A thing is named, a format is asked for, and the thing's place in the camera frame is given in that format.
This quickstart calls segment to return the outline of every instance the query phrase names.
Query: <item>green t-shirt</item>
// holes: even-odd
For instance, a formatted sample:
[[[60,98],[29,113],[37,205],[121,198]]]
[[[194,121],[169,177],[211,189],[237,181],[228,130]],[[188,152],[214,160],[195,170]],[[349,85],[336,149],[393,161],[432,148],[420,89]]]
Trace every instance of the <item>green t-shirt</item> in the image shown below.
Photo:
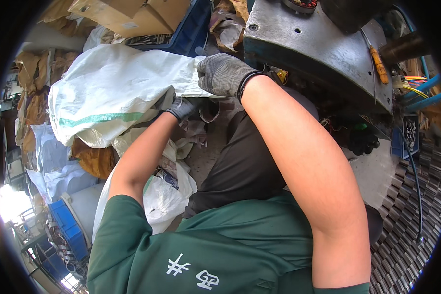
[[[152,235],[140,204],[106,204],[90,255],[90,293],[364,294],[369,283],[312,287],[312,231],[288,192],[244,200]]]

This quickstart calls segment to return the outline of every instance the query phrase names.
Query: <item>cardboard box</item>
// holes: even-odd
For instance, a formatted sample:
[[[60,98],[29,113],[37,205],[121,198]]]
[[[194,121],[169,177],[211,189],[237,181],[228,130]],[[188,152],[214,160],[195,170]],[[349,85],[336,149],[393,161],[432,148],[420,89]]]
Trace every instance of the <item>cardboard box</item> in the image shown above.
[[[174,33],[190,0],[75,0],[70,12],[88,17],[124,38]]]

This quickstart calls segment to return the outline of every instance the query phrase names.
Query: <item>label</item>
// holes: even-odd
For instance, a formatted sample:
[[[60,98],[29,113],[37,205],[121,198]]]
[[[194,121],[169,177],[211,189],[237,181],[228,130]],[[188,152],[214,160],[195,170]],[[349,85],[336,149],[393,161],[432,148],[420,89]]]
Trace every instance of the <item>label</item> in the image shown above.
[[[135,29],[135,28],[139,27],[138,25],[136,25],[133,22],[122,24],[122,26],[125,27],[126,29]]]

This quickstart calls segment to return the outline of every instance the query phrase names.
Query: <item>hand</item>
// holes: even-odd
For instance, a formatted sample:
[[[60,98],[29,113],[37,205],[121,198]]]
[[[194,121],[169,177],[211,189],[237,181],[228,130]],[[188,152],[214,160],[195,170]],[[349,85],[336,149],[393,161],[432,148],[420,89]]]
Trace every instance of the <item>hand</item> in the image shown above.
[[[176,97],[173,104],[165,111],[173,114],[178,121],[181,121],[191,114],[194,114],[205,99],[207,98]]]
[[[264,75],[234,56],[225,53],[208,56],[197,66],[198,85],[204,91],[224,97],[236,97],[239,101],[248,80]]]

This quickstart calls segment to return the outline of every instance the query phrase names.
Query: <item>orange screwdriver handle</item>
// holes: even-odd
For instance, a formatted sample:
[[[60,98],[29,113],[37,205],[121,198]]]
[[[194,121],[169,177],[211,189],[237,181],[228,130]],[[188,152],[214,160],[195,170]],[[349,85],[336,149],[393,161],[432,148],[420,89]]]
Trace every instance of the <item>orange screwdriver handle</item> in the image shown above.
[[[372,45],[370,45],[370,54],[372,55],[372,58],[374,59],[374,63],[376,64],[376,69],[377,69],[377,73],[379,74],[380,81],[382,82],[382,84],[387,85],[389,83],[389,79],[387,78],[386,69],[382,64],[382,60],[380,59],[379,53],[377,52],[376,48],[374,48]]]

